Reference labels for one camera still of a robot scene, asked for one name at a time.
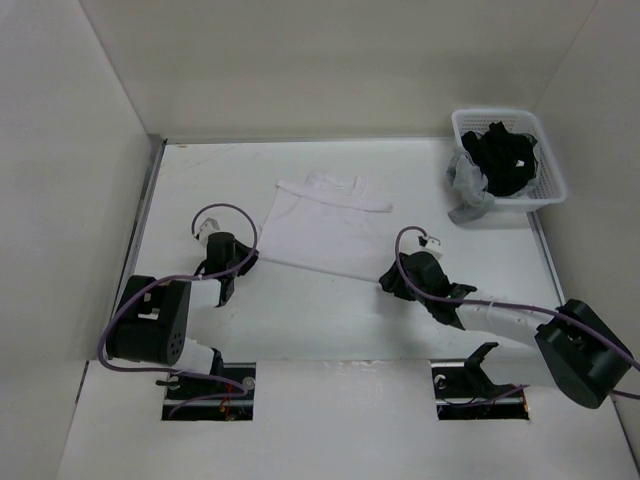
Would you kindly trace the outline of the white tank top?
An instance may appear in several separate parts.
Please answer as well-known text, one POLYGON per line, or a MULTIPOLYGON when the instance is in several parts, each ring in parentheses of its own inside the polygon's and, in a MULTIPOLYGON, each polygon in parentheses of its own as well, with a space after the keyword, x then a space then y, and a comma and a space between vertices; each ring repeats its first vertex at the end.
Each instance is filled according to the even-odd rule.
POLYGON ((394 257, 393 204, 367 192, 361 176, 312 172, 302 184, 280 180, 261 229, 266 261, 375 282, 394 257))

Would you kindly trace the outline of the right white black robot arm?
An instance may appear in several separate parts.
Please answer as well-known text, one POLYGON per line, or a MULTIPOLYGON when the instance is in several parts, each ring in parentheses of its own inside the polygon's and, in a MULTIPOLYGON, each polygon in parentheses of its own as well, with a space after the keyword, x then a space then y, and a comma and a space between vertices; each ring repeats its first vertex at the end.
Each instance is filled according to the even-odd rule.
POLYGON ((441 325, 482 332, 532 350, 531 366, 496 367, 485 357, 496 343, 485 343, 444 387, 488 402, 528 386, 555 388, 574 403, 597 409, 617 394, 618 383, 639 363, 586 303, 571 299, 555 310, 491 298, 477 287, 449 280, 436 257, 426 251, 397 253, 378 280, 396 298, 420 303, 441 325))

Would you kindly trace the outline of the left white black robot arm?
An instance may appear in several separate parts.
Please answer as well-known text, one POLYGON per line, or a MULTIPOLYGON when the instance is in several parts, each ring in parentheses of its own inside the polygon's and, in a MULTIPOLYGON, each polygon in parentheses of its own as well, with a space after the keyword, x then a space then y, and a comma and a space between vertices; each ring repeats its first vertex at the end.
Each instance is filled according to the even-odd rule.
POLYGON ((258 251, 228 232, 207 237, 205 259, 193 276, 161 279, 133 275, 118 310, 99 341, 100 363, 118 372, 162 372, 190 377, 190 386, 206 399, 224 387, 221 353, 187 337, 191 286, 212 280, 221 307, 230 299, 235 279, 254 266, 258 251))

